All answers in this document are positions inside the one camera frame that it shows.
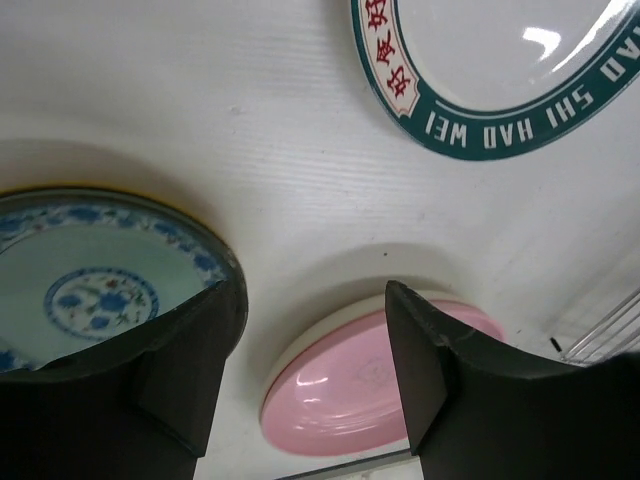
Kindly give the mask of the metal wire dish rack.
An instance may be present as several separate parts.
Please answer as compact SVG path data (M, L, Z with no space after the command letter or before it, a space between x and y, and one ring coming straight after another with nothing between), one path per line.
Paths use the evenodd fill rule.
M568 314L549 342L562 362L583 367L639 353L639 289L617 300L598 319L585 309Z

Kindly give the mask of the pink plate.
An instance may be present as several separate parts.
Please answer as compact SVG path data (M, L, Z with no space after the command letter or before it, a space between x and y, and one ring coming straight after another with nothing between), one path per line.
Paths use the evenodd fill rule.
M312 345L261 403L262 435L294 455L359 453L406 439L385 309Z

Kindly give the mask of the brown plate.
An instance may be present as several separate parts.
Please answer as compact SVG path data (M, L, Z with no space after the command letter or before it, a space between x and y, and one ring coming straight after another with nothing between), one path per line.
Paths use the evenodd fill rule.
M445 99L411 57L395 1L354 1L356 47L372 91L394 122L423 147L468 161L522 155L570 133L639 75L639 4L610 4L615 24L586 63L549 92L515 107L473 110Z

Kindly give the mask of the cream bear plate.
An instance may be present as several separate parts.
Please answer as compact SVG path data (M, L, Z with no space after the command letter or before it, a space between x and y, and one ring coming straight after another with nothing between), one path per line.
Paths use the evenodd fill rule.
M385 295L379 294L348 304L330 315L318 320L301 335L295 338L273 363L263 385L261 403L264 403L274 383L284 370L303 352L321 339L349 329L352 324L358 325L362 319L375 316L385 309Z

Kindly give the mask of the black blue patterned plate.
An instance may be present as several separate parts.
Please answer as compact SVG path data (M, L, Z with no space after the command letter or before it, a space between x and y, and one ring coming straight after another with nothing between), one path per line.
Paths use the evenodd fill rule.
M246 282L209 228L133 194L44 188L1 198L1 369L35 370L167 313L221 282L236 290L232 344L248 316Z

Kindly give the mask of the aluminium front rail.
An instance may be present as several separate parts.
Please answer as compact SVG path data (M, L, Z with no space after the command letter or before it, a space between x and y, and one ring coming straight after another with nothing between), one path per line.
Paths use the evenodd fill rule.
M281 477L281 480L331 479L341 476L350 476L406 463L412 458L413 456L409 449L398 450L330 467Z

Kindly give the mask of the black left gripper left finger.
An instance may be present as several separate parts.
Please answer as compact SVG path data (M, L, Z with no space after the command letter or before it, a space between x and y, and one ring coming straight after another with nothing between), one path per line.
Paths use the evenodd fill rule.
M106 342L1 377L5 479L190 479L205 454L236 313L212 286Z

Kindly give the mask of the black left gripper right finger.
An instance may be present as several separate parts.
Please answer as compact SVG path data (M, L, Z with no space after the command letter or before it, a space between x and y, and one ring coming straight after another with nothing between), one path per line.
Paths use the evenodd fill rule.
M635 479L639 356L539 357L391 281L385 310L410 450L427 479Z

